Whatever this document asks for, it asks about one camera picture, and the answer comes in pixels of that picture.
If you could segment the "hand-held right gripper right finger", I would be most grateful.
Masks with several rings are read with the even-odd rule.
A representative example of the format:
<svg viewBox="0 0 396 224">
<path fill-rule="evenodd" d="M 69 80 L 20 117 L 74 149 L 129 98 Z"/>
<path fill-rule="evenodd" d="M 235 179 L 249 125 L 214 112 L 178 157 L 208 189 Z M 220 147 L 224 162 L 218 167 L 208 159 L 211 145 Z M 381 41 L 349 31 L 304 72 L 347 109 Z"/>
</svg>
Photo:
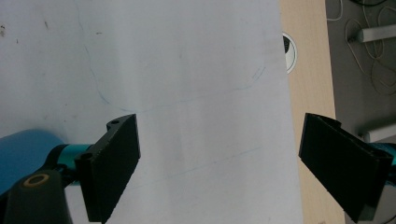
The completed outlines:
<svg viewBox="0 0 396 224">
<path fill-rule="evenodd" d="M 335 119 L 307 113 L 299 157 L 355 221 L 372 221 L 383 188 L 393 184 L 393 145 L 365 143 Z"/>
</svg>

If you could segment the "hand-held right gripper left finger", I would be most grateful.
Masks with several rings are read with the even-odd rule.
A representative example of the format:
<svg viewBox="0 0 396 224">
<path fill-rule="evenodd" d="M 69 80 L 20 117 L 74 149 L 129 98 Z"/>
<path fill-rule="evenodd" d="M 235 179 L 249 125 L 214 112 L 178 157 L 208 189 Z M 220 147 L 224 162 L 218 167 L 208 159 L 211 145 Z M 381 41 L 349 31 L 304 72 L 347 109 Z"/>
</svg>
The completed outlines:
<svg viewBox="0 0 396 224">
<path fill-rule="evenodd" d="M 140 159 L 136 115 L 111 120 L 106 133 L 75 158 L 90 222 L 106 223 Z"/>
</svg>

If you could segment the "grey metal bar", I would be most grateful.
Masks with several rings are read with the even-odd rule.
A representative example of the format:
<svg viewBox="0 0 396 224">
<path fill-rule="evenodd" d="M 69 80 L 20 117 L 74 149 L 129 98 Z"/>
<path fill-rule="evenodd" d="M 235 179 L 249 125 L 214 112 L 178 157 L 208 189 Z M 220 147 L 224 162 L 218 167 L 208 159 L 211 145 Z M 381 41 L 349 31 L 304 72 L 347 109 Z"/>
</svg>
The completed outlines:
<svg viewBox="0 0 396 224">
<path fill-rule="evenodd" d="M 396 135 L 396 124 L 390 124 L 365 131 L 362 135 L 362 138 L 367 143 L 373 143 L 394 135 Z"/>
<path fill-rule="evenodd" d="M 396 24 L 360 29 L 347 39 L 348 42 L 373 42 L 396 37 Z"/>
</svg>

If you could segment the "open cardboard box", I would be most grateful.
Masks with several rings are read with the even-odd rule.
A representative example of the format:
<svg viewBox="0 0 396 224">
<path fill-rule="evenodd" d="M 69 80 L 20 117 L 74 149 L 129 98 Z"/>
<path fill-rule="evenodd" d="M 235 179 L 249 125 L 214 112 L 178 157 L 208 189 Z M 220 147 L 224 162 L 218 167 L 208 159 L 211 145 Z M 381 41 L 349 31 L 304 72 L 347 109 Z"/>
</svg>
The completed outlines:
<svg viewBox="0 0 396 224">
<path fill-rule="evenodd" d="M 303 224 L 277 0 L 0 0 L 0 137 L 137 117 L 108 224 Z"/>
</svg>

